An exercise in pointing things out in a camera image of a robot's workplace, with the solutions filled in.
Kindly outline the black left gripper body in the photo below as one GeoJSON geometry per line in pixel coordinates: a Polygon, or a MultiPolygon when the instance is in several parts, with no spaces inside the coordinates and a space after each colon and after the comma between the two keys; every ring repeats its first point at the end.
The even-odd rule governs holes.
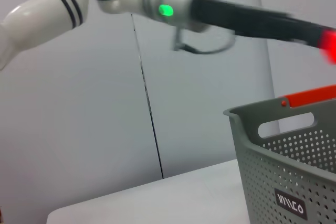
{"type": "Polygon", "coordinates": [[[248,6],[218,0],[193,0],[193,20],[203,24],[226,28],[236,35],[265,38],[260,23],[263,11],[248,6]]]}

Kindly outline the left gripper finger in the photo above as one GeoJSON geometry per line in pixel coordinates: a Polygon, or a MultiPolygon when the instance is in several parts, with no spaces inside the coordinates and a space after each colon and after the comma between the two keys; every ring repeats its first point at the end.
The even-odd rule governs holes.
{"type": "Polygon", "coordinates": [[[300,42],[310,47],[319,48],[322,26],[306,21],[278,22],[270,28],[267,39],[300,42]]]}
{"type": "MultiPolygon", "coordinates": [[[[281,12],[275,12],[267,10],[265,11],[264,17],[264,33],[265,36],[269,34],[270,28],[273,27],[278,22],[286,22],[286,21],[304,21],[300,19],[293,18],[291,15],[281,12]]],[[[325,27],[322,26],[322,34],[325,30],[325,27]]]]}

